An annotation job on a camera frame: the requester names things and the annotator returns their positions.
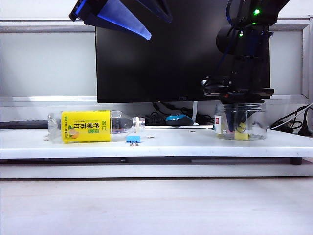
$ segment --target yellow bottle label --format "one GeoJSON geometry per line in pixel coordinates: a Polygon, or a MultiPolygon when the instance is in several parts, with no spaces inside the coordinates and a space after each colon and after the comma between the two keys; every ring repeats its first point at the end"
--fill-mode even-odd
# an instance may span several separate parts
{"type": "Polygon", "coordinates": [[[62,112],[64,143],[110,141],[110,110],[62,112]]]}

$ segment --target blue clip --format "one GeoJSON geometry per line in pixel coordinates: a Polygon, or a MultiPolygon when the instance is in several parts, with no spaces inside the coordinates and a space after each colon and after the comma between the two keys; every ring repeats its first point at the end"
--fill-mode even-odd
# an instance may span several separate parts
{"type": "Polygon", "coordinates": [[[140,143],[140,136],[127,136],[126,143],[140,143]]]}

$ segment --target clear plastic cup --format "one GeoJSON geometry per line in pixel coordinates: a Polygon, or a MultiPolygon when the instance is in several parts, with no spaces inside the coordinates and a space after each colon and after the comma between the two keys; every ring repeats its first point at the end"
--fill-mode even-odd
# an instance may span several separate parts
{"type": "Polygon", "coordinates": [[[228,140],[263,140],[267,135],[265,104],[217,104],[215,132],[228,140]]]}

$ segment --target monitor stand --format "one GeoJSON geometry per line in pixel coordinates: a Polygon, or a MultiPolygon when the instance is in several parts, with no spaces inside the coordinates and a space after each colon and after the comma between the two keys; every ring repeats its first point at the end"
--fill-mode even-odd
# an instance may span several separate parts
{"type": "Polygon", "coordinates": [[[192,121],[196,121],[197,118],[197,109],[198,109],[198,102],[197,101],[193,101],[192,104],[192,121]]]}

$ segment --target label sticker on cup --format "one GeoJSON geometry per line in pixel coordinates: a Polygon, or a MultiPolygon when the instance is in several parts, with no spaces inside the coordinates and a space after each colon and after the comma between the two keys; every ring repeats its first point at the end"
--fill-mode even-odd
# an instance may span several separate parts
{"type": "Polygon", "coordinates": [[[215,115],[214,116],[214,123],[215,123],[215,132],[217,134],[221,134],[222,133],[222,116],[220,115],[215,115]]]}

